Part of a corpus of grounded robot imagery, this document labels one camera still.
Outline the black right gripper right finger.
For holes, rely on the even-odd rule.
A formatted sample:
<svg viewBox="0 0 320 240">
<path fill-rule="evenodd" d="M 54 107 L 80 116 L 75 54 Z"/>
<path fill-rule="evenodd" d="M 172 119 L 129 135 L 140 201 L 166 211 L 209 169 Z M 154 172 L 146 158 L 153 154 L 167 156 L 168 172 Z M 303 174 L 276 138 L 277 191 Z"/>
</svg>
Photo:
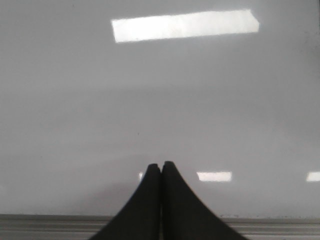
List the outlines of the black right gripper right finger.
<svg viewBox="0 0 320 240">
<path fill-rule="evenodd" d="M 172 161 L 162 168 L 162 227 L 165 240 L 245 240 L 196 196 Z"/>
</svg>

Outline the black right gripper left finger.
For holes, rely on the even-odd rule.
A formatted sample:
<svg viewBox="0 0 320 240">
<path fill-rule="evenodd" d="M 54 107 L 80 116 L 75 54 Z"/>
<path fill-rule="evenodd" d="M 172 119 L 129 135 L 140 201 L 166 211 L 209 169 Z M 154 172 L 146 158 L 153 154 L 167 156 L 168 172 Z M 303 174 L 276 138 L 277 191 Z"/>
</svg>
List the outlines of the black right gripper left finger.
<svg viewBox="0 0 320 240">
<path fill-rule="evenodd" d="M 148 165 L 139 186 L 120 212 L 92 240 L 158 240 L 161 212 L 161 171 Z"/>
</svg>

